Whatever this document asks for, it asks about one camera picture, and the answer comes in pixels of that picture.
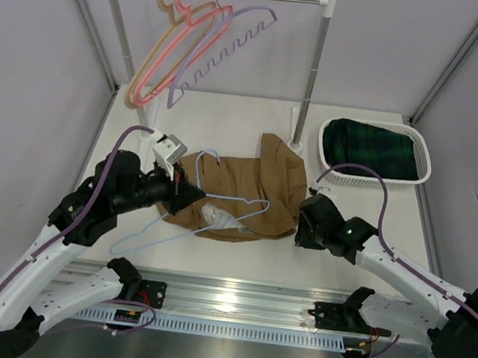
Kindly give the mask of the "light blue wire hanger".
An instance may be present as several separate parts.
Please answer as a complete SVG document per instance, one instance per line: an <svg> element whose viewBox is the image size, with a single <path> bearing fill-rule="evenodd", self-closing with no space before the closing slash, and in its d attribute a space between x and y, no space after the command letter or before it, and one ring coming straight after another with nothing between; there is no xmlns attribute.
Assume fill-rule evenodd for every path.
<svg viewBox="0 0 478 358"><path fill-rule="evenodd" d="M207 193L207 198L213 198L213 199L221 199L224 201L230 201L230 202L242 202L245 203L247 206L250 206L252 204L262 204L262 208L260 210L257 210L255 212L251 212L249 214L244 214L239 217L235 217L232 214L230 214L227 218L215 218L213 219L212 224L207 224L206 227L202 227L197 230L190 230L190 231L184 231L183 233L179 233L175 236L169 236L166 238L159 239L157 241L153 242L147 242L147 243L142 243L140 245L136 245L134 247L128 247L125 249L118 249L118 246L120 244L123 244L125 242L128 242L130 240L133 240L134 238L138 237L141 238L146 234L146 232L153 227L155 224L157 224L159 221L163 221L168 215L166 213L159 213L159 216L152 220L149 224L147 224L145 227L143 227L140 231L137 231L135 233L129 234L124 236L123 238L120 238L118 241L115 241L113 244L111 244L110 248L108 249L109 253L113 256L126 256L128 253L132 252L139 252L139 251L144 251L148 248L151 247L156 247L158 245L167 243L167 242L173 242L177 239L181 239L183 237L187 236L196 236L200 232L206 232L210 230L217 230L217 229L226 229L227 225L229 224L241 224L243 219L248 219L252 218L255 216L258 216L259 214L265 213L267 210L270 209L270 201L265 200L263 198L260 199L252 199L248 200L245 197L238 197L238 196L222 196L222 195L217 195L214 193Z"/></svg>

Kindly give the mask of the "tan skirt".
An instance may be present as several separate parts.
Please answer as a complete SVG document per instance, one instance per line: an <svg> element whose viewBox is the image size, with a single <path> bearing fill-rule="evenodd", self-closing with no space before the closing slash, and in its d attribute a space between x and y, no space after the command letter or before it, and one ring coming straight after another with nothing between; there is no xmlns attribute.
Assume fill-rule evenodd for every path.
<svg viewBox="0 0 478 358"><path fill-rule="evenodd" d="M200 184L202 190L222 196L245 197L248 200L270 201L270 209L258 216L243 219L241 228L202 231L197 236L220 242L254 242L279 240L296 232L299 204L305 199L307 177L304 160L289 150L282 139L264 133L260 139L259 157L220 157L211 152L198 151L182 158L188 180ZM262 204L247 206L242 202L207 198L196 201L174 216L168 214L166 223L187 230L197 230L210 224L204 208L211 205L235 217L260 210ZM167 213L162 205L159 213Z"/></svg>

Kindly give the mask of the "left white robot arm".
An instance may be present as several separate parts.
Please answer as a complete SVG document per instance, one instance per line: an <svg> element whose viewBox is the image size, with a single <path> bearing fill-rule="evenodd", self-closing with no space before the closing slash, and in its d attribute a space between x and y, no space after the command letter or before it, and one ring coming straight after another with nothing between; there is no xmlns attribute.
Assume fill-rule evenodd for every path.
<svg viewBox="0 0 478 358"><path fill-rule="evenodd" d="M141 274L125 258L111 259L83 281L57 292L46 286L67 264L117 226L120 215L162 205L172 215L205 197L180 163L168 173L141 171L132 151L110 153L94 175L62 198L36 240L0 279L0 358L17 358L58 322L100 302L139 299Z"/></svg>

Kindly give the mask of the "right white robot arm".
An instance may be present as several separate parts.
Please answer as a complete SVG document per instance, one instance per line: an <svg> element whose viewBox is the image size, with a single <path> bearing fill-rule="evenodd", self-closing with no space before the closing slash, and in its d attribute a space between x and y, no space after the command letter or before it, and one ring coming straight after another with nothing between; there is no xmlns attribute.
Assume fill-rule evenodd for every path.
<svg viewBox="0 0 478 358"><path fill-rule="evenodd" d="M321 329L377 329L422 344L435 358L478 358L478 289L467 292L407 262L383 244L378 229L359 217L343 219L320 194L299 204L295 245L346 259L404 297L396 302L359 287L342 304L317 302L309 312Z"/></svg>

